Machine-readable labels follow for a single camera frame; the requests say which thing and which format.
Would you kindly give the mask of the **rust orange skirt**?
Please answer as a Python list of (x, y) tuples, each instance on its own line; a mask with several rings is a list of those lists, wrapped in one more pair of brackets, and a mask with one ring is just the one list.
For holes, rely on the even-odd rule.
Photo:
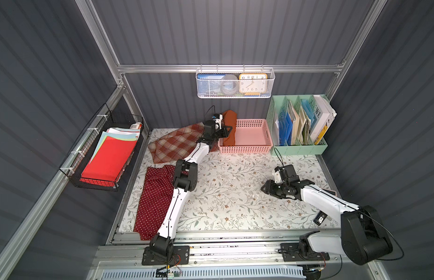
[(233, 110), (227, 110), (223, 113), (223, 122), (224, 125), (229, 126), (231, 128), (231, 132), (227, 138), (223, 140), (224, 147), (233, 147), (235, 146), (235, 132), (236, 132), (236, 124), (237, 124), (237, 113)]

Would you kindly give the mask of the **dark red polka-dot skirt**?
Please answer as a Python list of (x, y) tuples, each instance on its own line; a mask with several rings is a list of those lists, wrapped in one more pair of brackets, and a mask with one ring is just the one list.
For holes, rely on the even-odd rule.
[(148, 167), (134, 224), (141, 240), (151, 240), (158, 233), (168, 213), (174, 194), (174, 165)]

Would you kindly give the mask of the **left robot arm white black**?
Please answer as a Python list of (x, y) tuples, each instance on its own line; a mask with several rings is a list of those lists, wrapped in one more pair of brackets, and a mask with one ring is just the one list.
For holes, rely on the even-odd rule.
[(156, 235), (151, 239), (149, 249), (168, 261), (173, 255), (177, 224), (186, 199), (195, 190), (198, 182), (198, 165), (221, 139), (230, 136), (232, 126), (224, 125), (224, 116), (214, 114), (212, 119), (203, 122), (204, 132), (197, 140), (194, 150), (176, 162), (173, 174), (173, 194), (166, 216)]

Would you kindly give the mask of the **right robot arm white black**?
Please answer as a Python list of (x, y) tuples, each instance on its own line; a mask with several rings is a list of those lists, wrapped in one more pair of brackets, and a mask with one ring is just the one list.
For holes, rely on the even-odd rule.
[(273, 176), (261, 187), (263, 193), (309, 204), (320, 211), (317, 224), (328, 216), (341, 227), (337, 234), (314, 231), (302, 235), (297, 245), (301, 258), (332, 253), (347, 256), (361, 266), (393, 252), (393, 237), (373, 207), (349, 203), (310, 180), (300, 179), (291, 164), (275, 168)]

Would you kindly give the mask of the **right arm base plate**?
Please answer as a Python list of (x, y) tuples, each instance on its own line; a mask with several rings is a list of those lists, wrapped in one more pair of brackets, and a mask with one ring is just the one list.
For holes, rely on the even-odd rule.
[(284, 262), (330, 260), (328, 253), (314, 252), (309, 246), (301, 243), (281, 243), (278, 253), (282, 256)]

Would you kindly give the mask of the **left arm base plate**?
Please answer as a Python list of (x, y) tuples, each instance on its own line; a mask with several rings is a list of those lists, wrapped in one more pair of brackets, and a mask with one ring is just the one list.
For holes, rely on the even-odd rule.
[(154, 249), (146, 247), (144, 249), (141, 264), (143, 266), (184, 265), (189, 263), (189, 258), (189, 246), (173, 246), (167, 253), (156, 253)]

